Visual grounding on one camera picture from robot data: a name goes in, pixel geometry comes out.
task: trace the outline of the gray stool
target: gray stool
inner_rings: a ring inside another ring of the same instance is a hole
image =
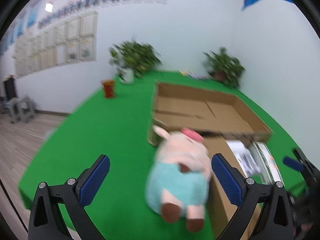
[[[18,98],[11,98],[8,102],[10,122],[16,123],[20,119],[20,107]]]
[[[23,104],[27,105],[26,112],[24,112],[24,110],[22,109]],[[31,99],[27,96],[19,99],[18,108],[20,113],[20,119],[23,122],[27,122],[31,117],[35,117],[36,115],[35,109],[33,107],[33,103]]]

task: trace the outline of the potted plant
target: potted plant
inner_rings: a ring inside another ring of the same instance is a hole
[[[211,54],[204,52],[210,64],[211,70],[208,73],[214,80],[221,82],[228,87],[238,88],[239,78],[245,70],[240,64],[240,61],[235,57],[230,57],[227,54],[227,49],[220,48],[220,52]]]
[[[119,68],[120,80],[123,83],[133,82],[133,75],[141,77],[161,63],[156,56],[157,52],[150,44],[140,44],[136,41],[123,41],[119,45],[113,45],[109,52],[109,63]]]

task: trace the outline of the open cardboard box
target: open cardboard box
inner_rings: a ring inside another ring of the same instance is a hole
[[[157,83],[152,105],[152,121],[148,130],[148,142],[157,146],[161,138],[153,131],[158,125],[168,132],[188,127],[205,137],[204,145],[211,158],[222,153],[232,167],[243,171],[226,143],[226,139],[241,140],[245,145],[253,141],[267,142],[272,131],[237,96],[213,90],[188,86]],[[236,211],[228,200],[215,175],[210,182],[207,208],[215,237],[227,226]],[[260,214],[257,205],[253,217],[241,240],[246,240]]]

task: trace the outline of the pink pig plush toy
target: pink pig plush toy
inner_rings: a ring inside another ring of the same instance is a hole
[[[187,128],[171,133],[158,126],[153,129],[164,140],[148,176],[147,204],[167,223],[186,217],[188,231],[198,232],[204,225],[212,175],[204,139]]]

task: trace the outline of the wooden floor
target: wooden floor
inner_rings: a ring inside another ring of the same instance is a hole
[[[17,183],[44,139],[64,119],[63,116],[37,114],[28,123],[12,124],[7,114],[0,113],[0,178],[27,227],[30,211],[23,206]],[[0,211],[17,238],[27,240],[27,233],[1,188]]]

